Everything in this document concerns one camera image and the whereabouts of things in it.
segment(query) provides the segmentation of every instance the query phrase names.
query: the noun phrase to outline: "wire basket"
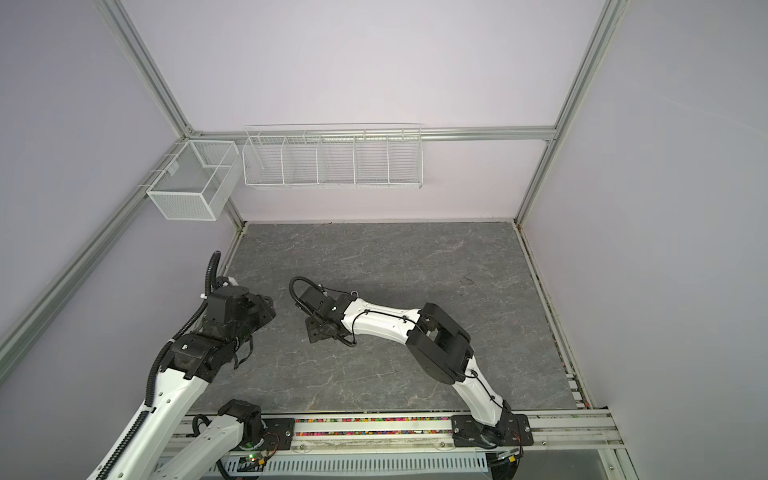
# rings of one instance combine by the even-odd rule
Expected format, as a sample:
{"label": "wire basket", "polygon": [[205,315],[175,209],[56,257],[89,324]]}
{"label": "wire basket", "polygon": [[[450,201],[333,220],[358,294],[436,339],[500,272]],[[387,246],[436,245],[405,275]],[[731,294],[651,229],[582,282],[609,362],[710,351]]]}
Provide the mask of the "wire basket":
{"label": "wire basket", "polygon": [[245,183],[254,188],[420,187],[423,162],[421,134],[413,129],[258,131],[243,146]]}
{"label": "wire basket", "polygon": [[242,174],[233,141],[189,140],[147,189],[168,220],[216,220]]}

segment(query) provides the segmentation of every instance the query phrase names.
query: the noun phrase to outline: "divided wire basket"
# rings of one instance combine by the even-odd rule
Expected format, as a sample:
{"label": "divided wire basket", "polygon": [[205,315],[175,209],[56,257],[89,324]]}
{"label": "divided wire basket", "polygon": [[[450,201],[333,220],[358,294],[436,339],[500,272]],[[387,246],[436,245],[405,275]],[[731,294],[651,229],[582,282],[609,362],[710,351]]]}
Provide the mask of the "divided wire basket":
{"label": "divided wire basket", "polygon": [[147,189],[168,220],[216,220],[243,173],[233,141],[189,140]]}
{"label": "divided wire basket", "polygon": [[245,184],[274,187],[421,187],[418,128],[265,131],[246,127]]}

